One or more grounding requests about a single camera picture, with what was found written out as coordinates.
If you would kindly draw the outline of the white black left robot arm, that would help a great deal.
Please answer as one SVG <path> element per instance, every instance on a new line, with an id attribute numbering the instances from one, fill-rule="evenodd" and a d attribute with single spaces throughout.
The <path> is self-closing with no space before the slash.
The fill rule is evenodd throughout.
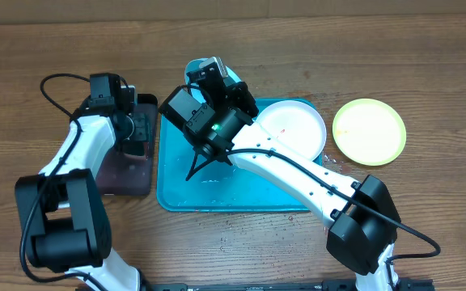
<path id="1" fill-rule="evenodd" d="M 142 272 L 112 248 L 96 178 L 110 150 L 146 156 L 150 122 L 136 112 L 138 93 L 120 75 L 85 80 L 91 93 L 68 115 L 70 131 L 59 151 L 38 174 L 15 183 L 19 262 L 37 283 L 77 278 L 92 290 L 149 290 Z"/>

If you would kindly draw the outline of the yellow green plate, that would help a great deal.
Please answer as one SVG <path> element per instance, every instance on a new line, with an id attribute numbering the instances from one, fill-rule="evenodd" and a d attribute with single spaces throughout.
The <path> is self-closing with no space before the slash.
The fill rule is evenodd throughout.
<path id="1" fill-rule="evenodd" d="M 333 118 L 333 140 L 352 161 L 371 167 L 394 161 L 407 140 L 405 123 L 388 104 L 377 99 L 355 99 Z"/>

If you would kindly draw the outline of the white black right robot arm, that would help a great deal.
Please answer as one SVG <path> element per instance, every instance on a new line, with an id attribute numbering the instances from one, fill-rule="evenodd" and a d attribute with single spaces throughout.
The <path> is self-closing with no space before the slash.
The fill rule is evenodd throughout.
<path id="1" fill-rule="evenodd" d="M 197 157 L 250 171 L 301 202 L 328 228 L 328 252 L 355 272 L 358 290 L 395 290 L 400 216 L 385 184 L 337 174 L 267 128 L 248 86 L 219 58 L 185 68 L 185 83 L 160 106 Z"/>

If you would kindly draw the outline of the light blue plate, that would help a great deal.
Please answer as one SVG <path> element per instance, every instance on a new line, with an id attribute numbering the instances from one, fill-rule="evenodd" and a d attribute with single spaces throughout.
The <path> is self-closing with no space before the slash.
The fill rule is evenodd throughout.
<path id="1" fill-rule="evenodd" d="M 206 60 L 207 60 L 207 57 L 197 58 L 197 59 L 191 60 L 185 66 L 185 69 L 184 69 L 184 82 L 185 83 L 190 83 L 187 73 L 190 72 L 190 71 L 197 70 L 199 68 L 199 65 L 203 61 L 206 61 Z M 241 82 L 242 81 L 242 79 L 236 74 L 236 72 L 233 71 L 229 66 L 225 65 L 224 67 L 227 70 L 227 74 L 228 74 L 227 80 L 228 81 L 232 81 L 232 82 Z"/>

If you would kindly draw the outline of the pink cleaning sponge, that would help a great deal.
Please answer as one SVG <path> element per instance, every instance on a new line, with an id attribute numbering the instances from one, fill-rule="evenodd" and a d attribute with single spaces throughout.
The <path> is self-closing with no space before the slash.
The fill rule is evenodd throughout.
<path id="1" fill-rule="evenodd" d="M 154 156 L 154 153 L 155 153 L 155 141 L 154 140 L 142 141 L 141 146 L 142 146 L 141 153 L 146 159 L 152 158 Z"/>

